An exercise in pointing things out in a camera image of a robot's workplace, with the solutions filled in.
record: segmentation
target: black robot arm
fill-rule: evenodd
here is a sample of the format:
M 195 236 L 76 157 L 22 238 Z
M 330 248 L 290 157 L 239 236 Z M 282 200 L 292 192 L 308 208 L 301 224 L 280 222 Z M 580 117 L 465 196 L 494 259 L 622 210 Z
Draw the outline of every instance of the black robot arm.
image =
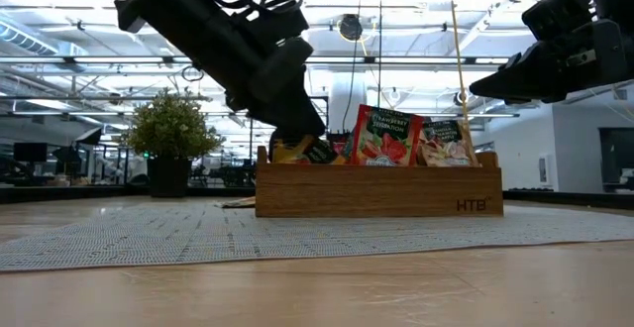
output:
M 541 0 L 522 15 L 537 43 L 474 82 L 475 95 L 523 103 L 634 78 L 634 0 Z
M 146 22 L 226 90 L 227 105 L 288 132 L 320 136 L 324 124 L 304 89 L 313 49 L 299 36 L 308 24 L 302 0 L 122 0 L 119 27 Z M 246 9 L 233 15 L 222 7 Z

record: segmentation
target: red snack bag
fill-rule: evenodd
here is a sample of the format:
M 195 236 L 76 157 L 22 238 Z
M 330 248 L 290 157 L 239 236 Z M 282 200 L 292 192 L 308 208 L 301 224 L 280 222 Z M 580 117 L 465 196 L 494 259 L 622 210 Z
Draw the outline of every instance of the red snack bag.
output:
M 359 107 L 352 164 L 414 166 L 425 118 L 393 110 Z

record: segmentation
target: rope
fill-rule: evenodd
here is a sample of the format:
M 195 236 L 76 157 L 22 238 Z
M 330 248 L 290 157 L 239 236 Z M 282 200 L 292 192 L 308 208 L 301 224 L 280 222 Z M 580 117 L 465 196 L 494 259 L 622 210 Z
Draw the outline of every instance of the rope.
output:
M 463 126 L 465 128 L 465 139 L 467 143 L 473 147 L 474 143 L 472 141 L 472 132 L 469 124 L 469 109 L 467 108 L 467 91 L 465 90 L 465 81 L 463 79 L 463 62 L 460 55 L 460 43 L 458 41 L 458 21 L 456 20 L 456 3 L 454 0 L 452 3 L 452 19 L 454 20 L 454 44 L 456 47 L 456 58 L 458 59 L 458 78 L 460 79 L 460 95 L 463 102 Z M 476 156 L 472 156 L 472 160 L 474 164 L 477 165 Z

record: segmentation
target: gray carpet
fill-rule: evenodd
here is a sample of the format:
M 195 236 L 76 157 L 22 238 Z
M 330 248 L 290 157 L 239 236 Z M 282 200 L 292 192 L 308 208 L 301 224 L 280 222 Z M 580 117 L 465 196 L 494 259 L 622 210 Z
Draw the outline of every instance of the gray carpet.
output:
M 0 272 L 424 252 L 634 239 L 634 218 L 506 207 L 504 218 L 264 219 L 140 205 L 0 245 Z

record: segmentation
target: wooden crate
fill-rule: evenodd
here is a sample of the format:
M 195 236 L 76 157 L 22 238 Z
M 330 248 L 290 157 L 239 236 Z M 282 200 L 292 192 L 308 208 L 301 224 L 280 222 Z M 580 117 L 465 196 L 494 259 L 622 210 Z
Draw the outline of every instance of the wooden crate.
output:
M 482 167 L 268 163 L 259 147 L 258 217 L 502 216 L 497 155 Z

